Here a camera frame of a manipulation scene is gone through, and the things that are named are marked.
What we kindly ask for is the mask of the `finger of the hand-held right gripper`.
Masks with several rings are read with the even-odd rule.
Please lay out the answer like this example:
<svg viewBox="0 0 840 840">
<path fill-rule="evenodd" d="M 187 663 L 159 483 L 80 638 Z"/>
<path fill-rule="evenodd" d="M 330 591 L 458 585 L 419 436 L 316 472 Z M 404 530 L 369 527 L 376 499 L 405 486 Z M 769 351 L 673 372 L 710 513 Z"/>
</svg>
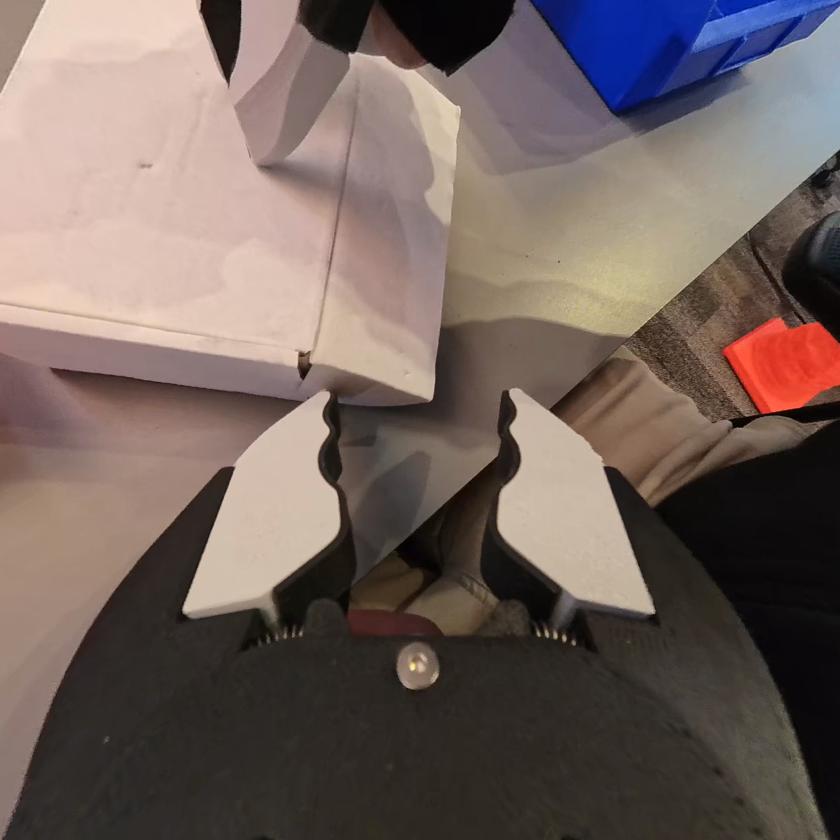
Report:
<svg viewBox="0 0 840 840">
<path fill-rule="evenodd" d="M 202 1 L 248 152 L 282 163 L 306 138 L 361 42 L 359 1 Z"/>
</svg>

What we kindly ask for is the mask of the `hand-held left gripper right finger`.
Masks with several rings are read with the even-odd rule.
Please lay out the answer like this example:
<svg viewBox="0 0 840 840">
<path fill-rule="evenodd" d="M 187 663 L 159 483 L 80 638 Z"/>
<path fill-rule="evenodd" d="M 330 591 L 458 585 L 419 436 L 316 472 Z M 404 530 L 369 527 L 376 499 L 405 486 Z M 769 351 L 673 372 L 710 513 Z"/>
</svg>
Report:
<svg viewBox="0 0 840 840">
<path fill-rule="evenodd" d="M 571 627 L 584 611 L 652 618 L 602 458 L 518 388 L 501 396 L 498 436 L 500 484 L 481 548 L 493 595 L 524 604 L 539 627 Z"/>
</svg>

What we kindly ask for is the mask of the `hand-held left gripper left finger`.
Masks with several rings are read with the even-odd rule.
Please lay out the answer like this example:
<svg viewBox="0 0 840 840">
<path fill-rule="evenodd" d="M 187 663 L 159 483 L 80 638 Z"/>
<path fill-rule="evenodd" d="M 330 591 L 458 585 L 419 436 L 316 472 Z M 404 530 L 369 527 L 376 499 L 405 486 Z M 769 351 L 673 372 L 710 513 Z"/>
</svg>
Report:
<svg viewBox="0 0 840 840">
<path fill-rule="evenodd" d="M 302 622 L 310 604 L 345 597 L 355 576 L 340 487 L 340 418 L 322 391 L 238 458 L 183 603 L 192 619 L 260 611 Z"/>
</svg>

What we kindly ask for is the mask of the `white cardboard box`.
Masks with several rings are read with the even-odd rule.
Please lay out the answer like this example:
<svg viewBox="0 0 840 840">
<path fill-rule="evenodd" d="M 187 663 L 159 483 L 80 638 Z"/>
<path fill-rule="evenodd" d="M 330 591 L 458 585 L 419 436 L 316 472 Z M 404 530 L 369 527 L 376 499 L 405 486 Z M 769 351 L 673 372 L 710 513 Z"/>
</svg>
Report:
<svg viewBox="0 0 840 840">
<path fill-rule="evenodd" d="M 260 167 L 200 3 L 44 3 L 2 90 L 2 353 L 430 402 L 460 109 L 356 54 L 304 141 Z"/>
</svg>

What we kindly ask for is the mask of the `blue plastic bin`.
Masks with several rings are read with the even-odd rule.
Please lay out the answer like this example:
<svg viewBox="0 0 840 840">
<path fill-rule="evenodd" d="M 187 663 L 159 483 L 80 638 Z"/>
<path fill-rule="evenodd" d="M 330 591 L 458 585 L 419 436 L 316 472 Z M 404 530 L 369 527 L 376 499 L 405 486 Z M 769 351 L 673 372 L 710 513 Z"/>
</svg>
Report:
<svg viewBox="0 0 840 840">
<path fill-rule="evenodd" d="M 604 104 L 621 114 L 804 40 L 838 1 L 534 1 Z"/>
</svg>

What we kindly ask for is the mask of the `person's black top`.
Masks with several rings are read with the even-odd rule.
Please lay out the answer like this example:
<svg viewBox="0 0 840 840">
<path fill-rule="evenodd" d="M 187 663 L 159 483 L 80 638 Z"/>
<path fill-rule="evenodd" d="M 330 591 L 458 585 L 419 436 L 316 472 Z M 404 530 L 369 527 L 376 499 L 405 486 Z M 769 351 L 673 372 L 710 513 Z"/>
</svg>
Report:
<svg viewBox="0 0 840 840">
<path fill-rule="evenodd" d="M 729 599 L 839 836 L 839 427 L 698 478 L 657 511 Z"/>
</svg>

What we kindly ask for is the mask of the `red flat block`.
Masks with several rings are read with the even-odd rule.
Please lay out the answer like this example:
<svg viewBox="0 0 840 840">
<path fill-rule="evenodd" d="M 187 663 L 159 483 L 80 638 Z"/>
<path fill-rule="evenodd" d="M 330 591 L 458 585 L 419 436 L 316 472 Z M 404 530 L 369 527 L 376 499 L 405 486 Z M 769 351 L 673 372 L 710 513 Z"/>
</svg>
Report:
<svg viewBox="0 0 840 840">
<path fill-rule="evenodd" d="M 839 343 L 817 322 L 773 318 L 721 353 L 761 415 L 802 408 L 839 385 Z"/>
</svg>

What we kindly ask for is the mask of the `person's dark shoe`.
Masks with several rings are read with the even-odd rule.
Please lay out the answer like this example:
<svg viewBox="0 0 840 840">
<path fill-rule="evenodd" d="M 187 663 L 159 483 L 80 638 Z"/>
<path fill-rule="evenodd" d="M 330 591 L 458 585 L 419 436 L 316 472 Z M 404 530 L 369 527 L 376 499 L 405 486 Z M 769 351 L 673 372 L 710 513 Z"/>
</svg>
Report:
<svg viewBox="0 0 840 840">
<path fill-rule="evenodd" d="M 782 269 L 786 291 L 839 340 L 839 212 L 808 227 L 793 244 Z"/>
</svg>

